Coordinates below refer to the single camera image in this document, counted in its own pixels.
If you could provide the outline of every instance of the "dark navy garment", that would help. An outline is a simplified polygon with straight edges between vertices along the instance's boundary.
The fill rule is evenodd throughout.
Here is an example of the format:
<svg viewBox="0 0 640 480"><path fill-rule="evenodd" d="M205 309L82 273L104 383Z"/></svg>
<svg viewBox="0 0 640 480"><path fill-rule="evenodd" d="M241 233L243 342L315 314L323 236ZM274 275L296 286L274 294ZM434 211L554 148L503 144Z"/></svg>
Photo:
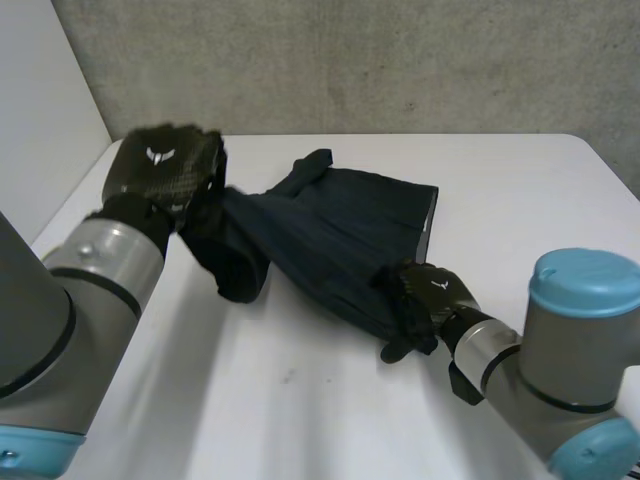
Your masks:
<svg viewBox="0 0 640 480"><path fill-rule="evenodd" d="M227 187L206 206L215 222L180 235L229 300L253 301L273 262L331 312L392 340L403 328L370 282L386 265L424 262L438 189L332 163L317 150L263 194Z"/></svg>

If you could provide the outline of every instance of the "white logo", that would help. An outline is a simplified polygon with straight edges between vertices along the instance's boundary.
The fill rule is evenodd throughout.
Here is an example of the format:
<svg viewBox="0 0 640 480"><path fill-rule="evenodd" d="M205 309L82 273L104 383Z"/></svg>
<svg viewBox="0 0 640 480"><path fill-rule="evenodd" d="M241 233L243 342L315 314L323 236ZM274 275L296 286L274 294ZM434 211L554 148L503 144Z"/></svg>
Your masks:
<svg viewBox="0 0 640 480"><path fill-rule="evenodd" d="M444 283L436 283L436 282L434 282L434 281L432 280L432 281L431 281L431 283L432 283L433 285L435 285L436 287L440 287L440 288L441 288L441 289L443 289L443 290L446 290L446 289L447 289L447 287L449 286L449 280L447 280L447 281L446 281L446 282L444 282Z"/></svg>
<svg viewBox="0 0 640 480"><path fill-rule="evenodd" d="M154 165L158 165L160 162L169 160L176 153L176 149L168 151L167 153L153 153L151 147L147 147L147 158L153 162Z"/></svg>

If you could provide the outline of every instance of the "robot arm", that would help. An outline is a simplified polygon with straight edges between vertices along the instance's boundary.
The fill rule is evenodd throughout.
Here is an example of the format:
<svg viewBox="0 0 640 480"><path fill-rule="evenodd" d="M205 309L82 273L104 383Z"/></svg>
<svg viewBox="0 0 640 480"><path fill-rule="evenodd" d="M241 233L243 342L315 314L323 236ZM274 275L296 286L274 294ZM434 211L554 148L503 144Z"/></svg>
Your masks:
<svg viewBox="0 0 640 480"><path fill-rule="evenodd" d="M68 468L160 277L170 234L210 194L225 159L216 132L134 132L114 160L104 208L44 265L0 215L0 478L57 478Z"/></svg>
<svg viewBox="0 0 640 480"><path fill-rule="evenodd" d="M638 462L640 436L614 409L638 363L638 265L603 251L544 255L523 337L481 312L448 270L405 264L395 278L451 352L453 392L471 405L486 398L556 476L618 480Z"/></svg>

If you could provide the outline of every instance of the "table surface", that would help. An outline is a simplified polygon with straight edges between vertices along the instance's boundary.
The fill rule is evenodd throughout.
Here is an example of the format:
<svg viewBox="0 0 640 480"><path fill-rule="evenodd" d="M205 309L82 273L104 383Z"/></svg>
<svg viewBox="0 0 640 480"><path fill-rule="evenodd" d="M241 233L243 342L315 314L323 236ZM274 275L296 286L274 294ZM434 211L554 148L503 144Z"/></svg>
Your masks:
<svg viewBox="0 0 640 480"><path fill-rule="evenodd" d="M640 204L567 135L227 137L228 183L262 192L320 147L348 167L440 187L427 258L521 330L536 259L562 247L640 262ZM100 205L112 145L33 245L44 255ZM216 294L179 238L65 479L550 478L483 402L450 391L449 355L382 364L381 343L276 268L251 305ZM619 410L640 427L640 371Z"/></svg>

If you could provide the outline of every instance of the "concrete wall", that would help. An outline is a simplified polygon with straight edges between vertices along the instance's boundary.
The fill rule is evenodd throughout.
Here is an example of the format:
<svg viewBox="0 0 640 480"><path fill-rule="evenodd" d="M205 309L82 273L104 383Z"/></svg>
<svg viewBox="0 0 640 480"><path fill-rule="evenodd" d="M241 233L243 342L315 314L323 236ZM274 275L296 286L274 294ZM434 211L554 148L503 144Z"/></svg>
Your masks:
<svg viewBox="0 0 640 480"><path fill-rule="evenodd" d="M567 132L640 195L638 0L54 5L114 137Z"/></svg>

